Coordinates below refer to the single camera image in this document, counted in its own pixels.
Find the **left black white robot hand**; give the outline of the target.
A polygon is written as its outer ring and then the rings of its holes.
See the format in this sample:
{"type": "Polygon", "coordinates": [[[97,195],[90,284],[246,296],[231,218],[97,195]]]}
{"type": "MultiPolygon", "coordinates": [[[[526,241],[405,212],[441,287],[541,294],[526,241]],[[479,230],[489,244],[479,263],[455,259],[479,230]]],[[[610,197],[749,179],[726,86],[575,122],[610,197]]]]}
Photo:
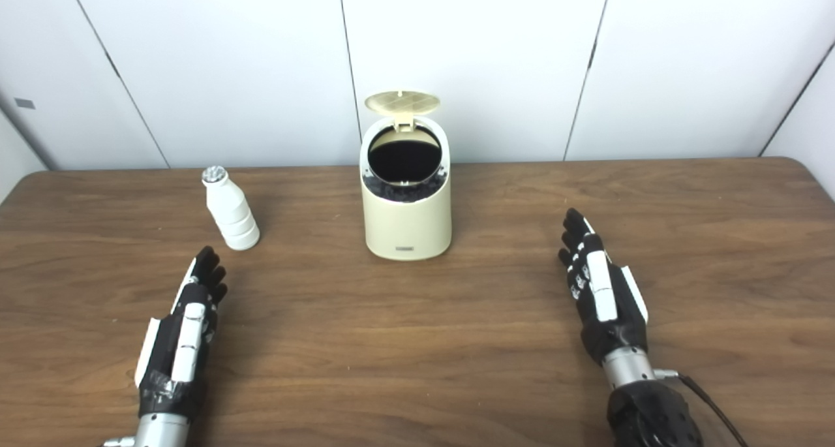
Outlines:
{"type": "Polygon", "coordinates": [[[151,319],[136,370],[138,417],[173,414],[193,420],[207,396],[205,367],[227,295],[226,269],[212,247],[192,260],[170,314],[151,319]]]}

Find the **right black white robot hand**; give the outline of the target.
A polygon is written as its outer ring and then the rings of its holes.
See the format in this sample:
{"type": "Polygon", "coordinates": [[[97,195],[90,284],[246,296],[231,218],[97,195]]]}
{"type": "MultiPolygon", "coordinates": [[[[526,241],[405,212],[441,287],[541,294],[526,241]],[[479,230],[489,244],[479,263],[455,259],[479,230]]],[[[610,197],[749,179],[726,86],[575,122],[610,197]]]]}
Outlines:
{"type": "Polygon", "coordinates": [[[569,208],[558,259],[581,319],[581,342],[594,363],[621,348],[648,352],[649,319],[643,296],[627,266],[611,260],[587,218],[569,208]]]}

